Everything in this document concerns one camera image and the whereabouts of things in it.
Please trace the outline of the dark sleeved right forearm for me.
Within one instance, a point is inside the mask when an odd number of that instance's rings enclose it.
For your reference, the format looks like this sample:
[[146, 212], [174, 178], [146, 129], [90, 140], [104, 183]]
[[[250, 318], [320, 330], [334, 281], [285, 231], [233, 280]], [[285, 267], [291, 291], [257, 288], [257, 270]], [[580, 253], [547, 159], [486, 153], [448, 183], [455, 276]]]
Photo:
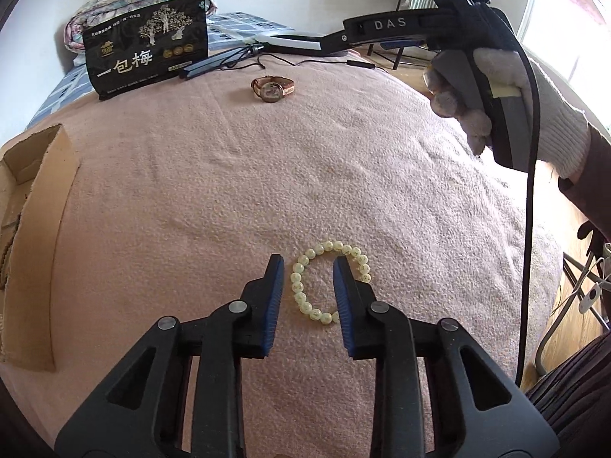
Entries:
[[591, 126], [589, 148], [576, 181], [560, 179], [560, 192], [605, 236], [611, 237], [610, 143]]

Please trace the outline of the white gloved right hand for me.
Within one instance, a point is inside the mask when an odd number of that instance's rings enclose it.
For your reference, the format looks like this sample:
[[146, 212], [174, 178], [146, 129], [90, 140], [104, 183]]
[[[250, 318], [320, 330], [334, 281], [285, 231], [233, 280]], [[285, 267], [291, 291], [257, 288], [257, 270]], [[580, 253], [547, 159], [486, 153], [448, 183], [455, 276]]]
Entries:
[[[493, 84], [515, 88], [521, 93], [526, 109], [527, 124], [532, 124], [533, 101], [526, 68], [515, 52], [478, 48], [473, 54], [475, 65]], [[585, 168], [592, 143], [590, 126], [583, 112], [570, 105], [540, 64], [530, 63], [537, 81], [540, 105], [540, 138], [537, 158], [553, 166], [561, 179], [577, 182]], [[445, 80], [438, 70], [431, 68], [423, 76], [432, 93], [431, 108], [441, 118], [454, 118], [467, 137], [473, 155], [483, 153], [492, 132], [492, 121], [481, 110], [469, 109], [461, 94]]]

